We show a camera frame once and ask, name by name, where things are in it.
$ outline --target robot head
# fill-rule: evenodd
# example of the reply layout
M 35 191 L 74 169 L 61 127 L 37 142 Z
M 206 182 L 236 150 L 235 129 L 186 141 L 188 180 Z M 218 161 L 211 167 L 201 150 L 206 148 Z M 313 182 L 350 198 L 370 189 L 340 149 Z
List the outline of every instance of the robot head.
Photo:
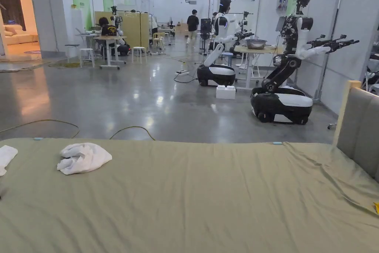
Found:
M 228 13 L 231 9 L 231 2 L 232 0 L 220 0 L 220 9 L 218 10 L 219 13 Z

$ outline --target black shirt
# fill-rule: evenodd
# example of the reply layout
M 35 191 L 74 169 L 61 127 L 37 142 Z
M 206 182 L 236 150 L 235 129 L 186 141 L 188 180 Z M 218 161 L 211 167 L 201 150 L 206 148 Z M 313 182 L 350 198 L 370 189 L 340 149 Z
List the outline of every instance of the black shirt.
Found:
M 106 25 L 101 30 L 102 36 L 116 36 L 117 35 L 117 29 L 113 25 Z
M 199 25 L 199 18 L 196 17 L 195 15 L 191 15 L 188 17 L 187 24 L 188 24 L 189 32 L 196 31 Z

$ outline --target wooden partition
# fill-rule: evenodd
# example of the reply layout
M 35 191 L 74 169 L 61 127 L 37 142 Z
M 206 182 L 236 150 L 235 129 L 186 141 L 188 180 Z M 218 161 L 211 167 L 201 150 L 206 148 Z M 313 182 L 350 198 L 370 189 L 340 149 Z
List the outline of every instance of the wooden partition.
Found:
M 118 15 L 123 17 L 121 29 L 124 32 L 124 36 L 126 36 L 126 42 L 128 45 L 130 45 L 131 48 L 144 47 L 146 51 L 149 50 L 148 14 L 142 13 L 141 21 L 139 13 L 119 12 Z

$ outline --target metal bowl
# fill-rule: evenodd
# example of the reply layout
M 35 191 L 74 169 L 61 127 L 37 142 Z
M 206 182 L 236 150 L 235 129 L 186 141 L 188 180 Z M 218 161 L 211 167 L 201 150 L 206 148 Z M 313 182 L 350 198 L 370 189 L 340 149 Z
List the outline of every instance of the metal bowl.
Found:
M 259 39 L 247 39 L 248 49 L 251 50 L 263 50 L 266 46 L 267 41 Z

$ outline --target gray upholstered headboard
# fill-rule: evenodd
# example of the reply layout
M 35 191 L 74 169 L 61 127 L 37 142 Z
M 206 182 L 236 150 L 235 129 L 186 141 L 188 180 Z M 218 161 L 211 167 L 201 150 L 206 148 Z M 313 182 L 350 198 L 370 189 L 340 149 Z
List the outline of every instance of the gray upholstered headboard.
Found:
M 379 97 L 349 81 L 334 144 L 379 182 Z

